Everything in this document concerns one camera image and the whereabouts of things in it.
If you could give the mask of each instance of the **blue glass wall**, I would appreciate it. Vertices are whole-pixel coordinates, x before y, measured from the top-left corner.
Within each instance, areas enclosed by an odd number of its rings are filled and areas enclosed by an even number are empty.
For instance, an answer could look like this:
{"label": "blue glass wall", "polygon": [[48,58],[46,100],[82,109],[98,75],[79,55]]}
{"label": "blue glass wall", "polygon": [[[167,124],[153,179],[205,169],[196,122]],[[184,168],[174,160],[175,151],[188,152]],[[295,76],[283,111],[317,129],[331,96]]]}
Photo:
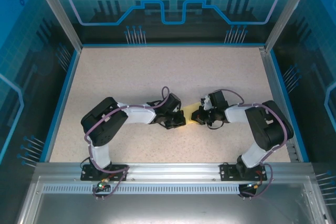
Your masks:
{"label": "blue glass wall", "polygon": [[0,6],[0,220],[14,223],[74,49],[45,0]]}
{"label": "blue glass wall", "polygon": [[[336,0],[301,0],[274,53],[308,157],[316,163],[317,173],[327,169],[334,173]],[[332,183],[329,179],[324,182],[327,184],[322,188]]]}
{"label": "blue glass wall", "polygon": [[287,0],[60,1],[84,44],[264,43],[287,2]]}

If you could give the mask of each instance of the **speckled work surface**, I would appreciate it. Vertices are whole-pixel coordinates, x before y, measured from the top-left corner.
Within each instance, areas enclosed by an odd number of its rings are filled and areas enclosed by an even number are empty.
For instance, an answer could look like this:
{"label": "speckled work surface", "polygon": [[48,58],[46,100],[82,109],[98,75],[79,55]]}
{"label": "speckled work surface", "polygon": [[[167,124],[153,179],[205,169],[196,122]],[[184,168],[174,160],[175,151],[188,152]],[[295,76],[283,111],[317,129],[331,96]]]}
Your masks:
{"label": "speckled work surface", "polygon": [[[88,156],[82,117],[105,97],[126,104],[161,98],[169,86],[182,106],[228,88],[247,103],[272,99],[258,48],[155,47],[84,48],[80,56],[51,162],[80,162]],[[225,93],[229,104],[239,100]],[[235,162],[253,143],[248,124],[225,124],[216,131],[189,124],[166,130],[159,125],[124,125],[109,143],[113,162]],[[286,148],[271,162],[289,162]]]}

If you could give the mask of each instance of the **black bracket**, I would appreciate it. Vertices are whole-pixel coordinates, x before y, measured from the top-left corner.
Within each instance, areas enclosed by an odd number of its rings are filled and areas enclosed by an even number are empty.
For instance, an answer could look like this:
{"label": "black bracket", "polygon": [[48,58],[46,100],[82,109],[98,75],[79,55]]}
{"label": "black bracket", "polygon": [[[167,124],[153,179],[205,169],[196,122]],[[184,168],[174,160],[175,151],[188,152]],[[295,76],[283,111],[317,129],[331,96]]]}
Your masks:
{"label": "black bracket", "polygon": [[[126,168],[127,165],[110,165],[108,170],[121,170]],[[80,176],[81,181],[101,181],[104,178],[109,177],[110,173],[103,173],[97,170],[93,165],[83,165],[82,173]],[[109,177],[110,181],[119,181],[123,173],[116,173],[113,176]]]}
{"label": "black bracket", "polygon": [[266,170],[264,166],[256,166],[254,168],[249,169],[249,173],[246,174],[244,178],[242,178],[239,174],[239,171],[236,168],[236,165],[230,165],[224,163],[219,166],[219,173],[221,175],[221,181],[260,181],[260,176],[258,175],[258,171],[261,172],[262,181],[267,180]]}

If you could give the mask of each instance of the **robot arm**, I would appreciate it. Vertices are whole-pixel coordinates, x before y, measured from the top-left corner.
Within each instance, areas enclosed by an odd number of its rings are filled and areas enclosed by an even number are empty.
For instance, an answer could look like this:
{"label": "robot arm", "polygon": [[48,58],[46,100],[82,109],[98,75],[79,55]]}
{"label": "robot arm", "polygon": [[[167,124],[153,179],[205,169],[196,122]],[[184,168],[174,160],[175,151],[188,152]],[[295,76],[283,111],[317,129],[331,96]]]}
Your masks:
{"label": "robot arm", "polygon": [[[170,93],[167,101],[159,108],[151,109],[155,102],[148,102],[139,108],[127,107],[107,118],[99,124],[90,134],[92,157],[97,165],[104,169],[109,169],[111,159],[109,156],[108,143],[113,139],[118,130],[124,124],[130,123],[158,123],[166,129],[176,128],[185,125],[185,118],[181,108],[180,99]],[[87,133],[99,120],[112,110],[126,106],[116,102],[112,97],[107,97],[94,107],[82,120],[84,132]]]}
{"label": "robot arm", "polygon": [[[274,101],[263,103],[274,111],[287,130],[288,139],[293,137],[293,129]],[[222,91],[215,91],[201,99],[201,106],[193,112],[192,120],[212,126],[215,121],[222,123],[249,123],[255,142],[237,159],[236,168],[241,178],[250,174],[274,147],[284,140],[284,131],[278,120],[266,109],[255,106],[229,106]]]}

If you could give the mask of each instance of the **small yellow object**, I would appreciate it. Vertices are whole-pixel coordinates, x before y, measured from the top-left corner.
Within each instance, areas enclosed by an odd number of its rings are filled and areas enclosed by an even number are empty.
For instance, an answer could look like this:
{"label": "small yellow object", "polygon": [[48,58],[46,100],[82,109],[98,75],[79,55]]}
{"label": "small yellow object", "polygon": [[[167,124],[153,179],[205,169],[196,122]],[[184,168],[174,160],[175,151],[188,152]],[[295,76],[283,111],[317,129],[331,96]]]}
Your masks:
{"label": "small yellow object", "polygon": [[183,114],[185,117],[185,124],[196,123],[195,121],[191,120],[191,115],[194,111],[198,110],[198,107],[200,106],[201,102],[196,102],[194,104],[181,108],[181,110],[183,110]]}

